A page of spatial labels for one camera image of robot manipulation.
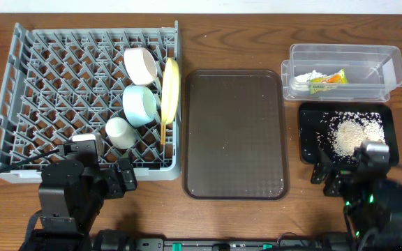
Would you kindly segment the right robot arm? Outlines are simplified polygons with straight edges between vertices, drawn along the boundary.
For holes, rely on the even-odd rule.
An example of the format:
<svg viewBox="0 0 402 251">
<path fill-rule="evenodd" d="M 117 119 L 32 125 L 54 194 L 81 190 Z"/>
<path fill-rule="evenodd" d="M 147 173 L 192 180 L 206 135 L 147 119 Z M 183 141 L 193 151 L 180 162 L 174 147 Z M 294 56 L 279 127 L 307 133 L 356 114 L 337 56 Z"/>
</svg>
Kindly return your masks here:
<svg viewBox="0 0 402 251">
<path fill-rule="evenodd" d="M 387 178 L 389 157 L 388 145 L 363 142 L 354 150 L 355 165 L 338 165 L 318 148 L 311 183 L 324 183 L 325 196 L 345 202 L 345 243 L 327 236 L 330 250 L 402 250 L 402 185 Z"/>
</svg>

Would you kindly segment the light blue bowl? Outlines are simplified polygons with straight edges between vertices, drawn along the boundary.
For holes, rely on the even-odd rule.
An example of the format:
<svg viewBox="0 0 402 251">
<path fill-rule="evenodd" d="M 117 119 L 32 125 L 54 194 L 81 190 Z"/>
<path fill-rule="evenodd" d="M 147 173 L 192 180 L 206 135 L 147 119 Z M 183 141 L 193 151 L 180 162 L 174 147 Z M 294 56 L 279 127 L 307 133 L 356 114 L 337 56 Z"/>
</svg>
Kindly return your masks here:
<svg viewBox="0 0 402 251">
<path fill-rule="evenodd" d="M 135 128 L 151 123 L 157 113 L 154 94 L 145 86 L 127 86 L 122 95 L 122 107 L 127 121 Z"/>
</svg>

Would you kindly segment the wooden chopstick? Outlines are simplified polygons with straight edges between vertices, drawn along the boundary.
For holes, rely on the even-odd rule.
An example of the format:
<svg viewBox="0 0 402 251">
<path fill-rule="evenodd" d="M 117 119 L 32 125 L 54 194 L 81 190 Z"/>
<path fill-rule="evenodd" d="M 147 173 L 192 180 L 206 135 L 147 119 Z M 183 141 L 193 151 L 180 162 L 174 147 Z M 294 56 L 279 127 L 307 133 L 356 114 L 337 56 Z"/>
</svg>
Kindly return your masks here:
<svg viewBox="0 0 402 251">
<path fill-rule="evenodd" d="M 166 145 L 166 125 L 164 123 L 161 124 L 161 145 Z"/>
</svg>

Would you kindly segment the pink white bowl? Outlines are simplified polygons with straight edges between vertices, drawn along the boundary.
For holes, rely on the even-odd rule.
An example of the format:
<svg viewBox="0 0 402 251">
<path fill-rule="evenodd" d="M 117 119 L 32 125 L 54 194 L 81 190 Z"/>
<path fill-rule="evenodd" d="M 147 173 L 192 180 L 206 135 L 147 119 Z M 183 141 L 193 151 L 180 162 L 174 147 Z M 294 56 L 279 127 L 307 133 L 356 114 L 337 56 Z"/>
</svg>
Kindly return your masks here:
<svg viewBox="0 0 402 251">
<path fill-rule="evenodd" d="M 157 67 L 151 52 L 143 47 L 128 48 L 124 52 L 124 64 L 131 81 L 147 86 L 157 78 Z"/>
</svg>

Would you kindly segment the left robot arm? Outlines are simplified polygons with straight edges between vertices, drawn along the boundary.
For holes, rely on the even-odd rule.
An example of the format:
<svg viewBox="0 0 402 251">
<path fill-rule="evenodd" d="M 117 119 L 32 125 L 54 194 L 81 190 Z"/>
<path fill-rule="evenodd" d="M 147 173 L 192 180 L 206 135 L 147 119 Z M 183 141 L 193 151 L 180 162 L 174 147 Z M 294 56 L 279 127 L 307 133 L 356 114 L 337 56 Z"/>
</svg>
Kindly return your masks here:
<svg viewBox="0 0 402 251">
<path fill-rule="evenodd" d="M 82 157 L 48 165 L 39 186 L 41 210 L 29 219 L 21 250 L 135 250 L 124 231 L 101 230 L 90 235 L 107 199 L 120 199 L 137 188 L 129 158 L 102 169 Z"/>
</svg>

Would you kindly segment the white plastic cup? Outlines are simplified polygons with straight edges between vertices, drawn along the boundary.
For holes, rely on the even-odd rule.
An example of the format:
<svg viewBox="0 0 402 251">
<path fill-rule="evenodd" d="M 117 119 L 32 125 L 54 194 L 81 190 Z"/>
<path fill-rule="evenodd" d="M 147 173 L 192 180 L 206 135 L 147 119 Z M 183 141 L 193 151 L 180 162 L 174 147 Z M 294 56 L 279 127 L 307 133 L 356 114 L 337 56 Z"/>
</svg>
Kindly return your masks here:
<svg viewBox="0 0 402 251">
<path fill-rule="evenodd" d="M 112 145 L 118 149 L 128 149 L 137 141 L 134 127 L 121 117 L 109 119 L 105 131 Z"/>
</svg>

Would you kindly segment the white paper napkin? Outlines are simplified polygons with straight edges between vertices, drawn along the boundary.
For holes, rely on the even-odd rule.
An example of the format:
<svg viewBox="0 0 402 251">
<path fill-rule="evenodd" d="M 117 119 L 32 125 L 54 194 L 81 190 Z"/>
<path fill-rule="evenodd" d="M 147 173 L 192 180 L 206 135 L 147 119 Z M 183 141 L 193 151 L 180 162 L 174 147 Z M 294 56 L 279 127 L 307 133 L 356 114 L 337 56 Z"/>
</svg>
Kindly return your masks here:
<svg viewBox="0 0 402 251">
<path fill-rule="evenodd" d="M 319 77 L 324 77 L 325 75 L 322 73 L 317 72 L 316 70 L 313 70 L 309 73 L 305 73 L 303 75 L 298 75 L 296 76 L 292 81 L 290 86 L 295 90 L 295 91 L 309 91 L 309 85 L 308 83 L 312 79 L 316 79 Z"/>
</svg>

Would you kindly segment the yellow round plate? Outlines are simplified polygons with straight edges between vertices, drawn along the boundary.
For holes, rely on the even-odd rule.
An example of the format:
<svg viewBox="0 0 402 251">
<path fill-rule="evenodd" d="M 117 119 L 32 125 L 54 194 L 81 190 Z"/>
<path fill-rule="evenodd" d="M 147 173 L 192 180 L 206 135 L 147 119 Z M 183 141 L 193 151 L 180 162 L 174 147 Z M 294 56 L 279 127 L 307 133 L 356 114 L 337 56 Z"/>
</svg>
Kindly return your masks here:
<svg viewBox="0 0 402 251">
<path fill-rule="evenodd" d="M 179 65 L 176 60 L 168 59 L 163 73 L 161 96 L 161 122 L 163 125 L 174 121 L 179 103 L 180 83 Z"/>
</svg>

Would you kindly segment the green orange snack wrapper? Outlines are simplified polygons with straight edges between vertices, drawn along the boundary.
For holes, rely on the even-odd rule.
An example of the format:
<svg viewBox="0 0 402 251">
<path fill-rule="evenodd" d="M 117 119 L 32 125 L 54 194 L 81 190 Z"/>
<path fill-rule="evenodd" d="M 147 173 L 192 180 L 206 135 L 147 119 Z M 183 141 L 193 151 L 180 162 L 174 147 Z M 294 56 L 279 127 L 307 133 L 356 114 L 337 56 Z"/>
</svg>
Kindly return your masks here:
<svg viewBox="0 0 402 251">
<path fill-rule="evenodd" d="M 325 75 L 323 77 L 316 77 L 308 81 L 311 85 L 309 87 L 310 94 L 320 91 L 328 91 L 334 89 L 332 84 L 347 84 L 348 79 L 345 75 L 345 70 L 340 69 L 337 73 L 332 75 Z"/>
</svg>

